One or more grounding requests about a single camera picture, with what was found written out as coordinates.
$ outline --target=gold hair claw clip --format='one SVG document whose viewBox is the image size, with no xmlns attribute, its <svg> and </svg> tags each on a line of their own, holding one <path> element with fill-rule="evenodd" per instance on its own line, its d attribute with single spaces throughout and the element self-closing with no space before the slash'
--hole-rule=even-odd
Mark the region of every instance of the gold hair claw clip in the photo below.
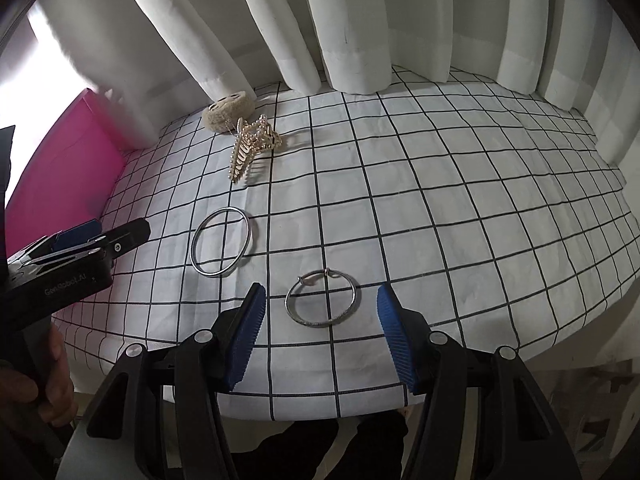
<svg viewBox="0 0 640 480">
<path fill-rule="evenodd" d="M 266 115 L 261 115 L 253 123 L 245 123 L 240 117 L 236 126 L 236 143 L 231 154 L 229 180 L 237 184 L 258 153 L 274 150 L 281 145 L 282 137 L 271 127 Z"/>
</svg>

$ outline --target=table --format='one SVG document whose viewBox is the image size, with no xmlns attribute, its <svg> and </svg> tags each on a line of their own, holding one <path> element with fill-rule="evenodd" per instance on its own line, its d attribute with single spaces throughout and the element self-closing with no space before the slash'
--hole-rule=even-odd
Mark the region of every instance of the table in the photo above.
<svg viewBox="0 0 640 480">
<path fill-rule="evenodd" d="M 130 154 L 103 225 L 143 216 L 151 239 L 117 260 L 109 290 L 58 313 L 72 357 L 108 372 L 131 342 L 181 341 L 260 282 L 267 313 L 244 380 L 218 396 L 222 414 L 356 415 L 422 400 L 394 370 L 376 314 L 380 283 L 462 344 L 506 344 L 526 359 L 602 313 L 638 274 L 640 228 L 622 176 L 575 110 L 456 70 L 434 84 L 396 68 L 370 96 L 326 88 L 300 98 L 283 83 L 257 94 L 257 113 L 286 146 L 237 185 L 227 177 L 234 137 L 201 127 L 199 112 Z M 231 275 L 205 278 L 188 246 L 202 219 L 228 205 L 252 217 L 252 241 Z M 198 259 L 211 269 L 230 261 L 241 226 L 216 218 Z M 326 266 L 360 284 L 358 309 L 334 327 L 298 325 L 284 297 L 297 276 Z M 330 285 L 341 288 L 306 288 L 298 311 L 321 320 L 347 306 L 346 284 Z"/>
</svg>

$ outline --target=blue ridged pad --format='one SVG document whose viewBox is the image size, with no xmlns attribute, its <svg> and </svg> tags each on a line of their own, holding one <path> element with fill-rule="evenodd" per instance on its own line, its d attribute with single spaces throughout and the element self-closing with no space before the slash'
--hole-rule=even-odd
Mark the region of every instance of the blue ridged pad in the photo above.
<svg viewBox="0 0 640 480">
<path fill-rule="evenodd" d="M 258 331 L 264 319 L 266 305 L 266 291 L 262 285 L 258 285 L 258 290 L 227 351 L 225 383 L 229 391 L 232 391 L 244 377 L 251 352 L 254 350 L 255 339 L 258 337 Z"/>
<path fill-rule="evenodd" d="M 400 305 L 391 285 L 385 284 L 378 289 L 378 318 L 385 333 L 386 344 L 396 366 L 400 381 L 413 393 L 417 383 L 411 347 L 400 319 Z"/>
</svg>

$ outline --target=white curtain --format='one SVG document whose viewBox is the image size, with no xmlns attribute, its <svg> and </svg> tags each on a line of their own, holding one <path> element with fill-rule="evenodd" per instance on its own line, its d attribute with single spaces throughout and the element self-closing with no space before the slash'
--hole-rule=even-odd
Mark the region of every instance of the white curtain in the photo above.
<svg viewBox="0 0 640 480">
<path fill-rule="evenodd" d="M 41 5 L 79 71 L 120 88 L 156 123 L 220 92 L 278 79 L 313 94 L 317 70 L 337 90 L 368 94 L 389 85 L 392 63 L 435 81 L 455 66 L 577 108 L 627 187 L 640 183 L 640 52 L 605 0 L 157 1 L 171 12 L 157 12 L 153 0 Z M 63 19 L 63 11 L 74 18 Z M 189 60 L 202 44 L 212 59 L 200 56 L 194 66 Z M 206 88 L 207 70 L 231 83 L 204 93 L 195 81 Z M 640 214 L 637 195 L 629 203 Z"/>
</svg>

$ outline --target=silver bangle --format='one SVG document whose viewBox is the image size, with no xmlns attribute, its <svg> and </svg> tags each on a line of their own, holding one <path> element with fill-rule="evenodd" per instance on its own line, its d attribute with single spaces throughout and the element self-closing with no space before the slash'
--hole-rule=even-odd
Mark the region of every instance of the silver bangle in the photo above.
<svg viewBox="0 0 640 480">
<path fill-rule="evenodd" d="M 307 321 L 306 319 L 302 319 L 292 308 L 292 306 L 289 304 L 289 298 L 291 297 L 291 295 L 293 294 L 294 289 L 299 286 L 299 285 L 309 285 L 309 283 L 305 283 L 305 280 L 307 278 L 310 278 L 311 276 L 326 276 L 328 278 L 344 278 L 345 280 L 347 280 L 347 282 L 349 283 L 350 287 L 351 287 L 351 303 L 350 305 L 347 307 L 347 309 L 345 309 L 341 314 L 338 314 L 338 316 L 332 317 L 331 319 L 327 320 L 327 321 Z M 329 267 L 327 267 L 326 269 L 318 269 L 318 270 L 312 270 L 311 272 L 306 273 L 304 276 L 299 276 L 298 280 L 296 281 L 296 283 L 294 283 L 294 285 L 289 289 L 288 293 L 287 293 L 287 297 L 284 299 L 284 306 L 287 309 L 287 314 L 289 314 L 289 317 L 295 321 L 296 323 L 300 323 L 300 325 L 304 325 L 304 326 L 310 326 L 313 328 L 324 328 L 327 326 L 331 326 L 331 325 L 335 325 L 340 323 L 341 321 L 344 321 L 345 319 L 347 319 L 355 310 L 356 307 L 356 284 L 353 281 L 353 278 L 351 276 L 349 276 L 348 274 L 345 274 L 343 272 L 340 272 L 340 270 L 333 270 L 330 269 Z"/>
<path fill-rule="evenodd" d="M 244 240 L 244 245 L 242 246 L 242 249 L 240 249 L 238 256 L 236 256 L 234 260 L 230 264 L 228 264 L 228 266 L 226 266 L 224 269 L 217 270 L 216 272 L 207 272 L 202 268 L 200 263 L 198 263 L 198 261 L 196 260 L 196 243 L 198 242 L 198 237 L 200 236 L 200 233 L 202 232 L 206 224 L 209 222 L 209 220 L 211 220 L 214 216 L 217 216 L 220 213 L 224 213 L 226 211 L 238 213 L 242 217 L 242 220 L 244 220 L 244 224 L 246 225 L 246 238 Z M 237 207 L 232 207 L 232 206 L 221 207 L 220 209 L 214 211 L 209 216 L 207 216 L 196 229 L 196 232 L 193 235 L 193 240 L 191 241 L 191 249 L 189 251 L 189 258 L 191 260 L 191 265 L 200 274 L 202 274 L 203 276 L 207 276 L 208 278 L 215 278 L 217 276 L 221 276 L 222 274 L 225 274 L 228 270 L 233 269 L 238 263 L 238 261 L 240 261 L 240 258 L 244 256 L 244 253 L 246 252 L 246 248 L 249 246 L 250 239 L 251 239 L 251 228 L 249 226 L 249 217 L 246 215 L 246 213 L 241 209 L 238 209 Z"/>
</svg>

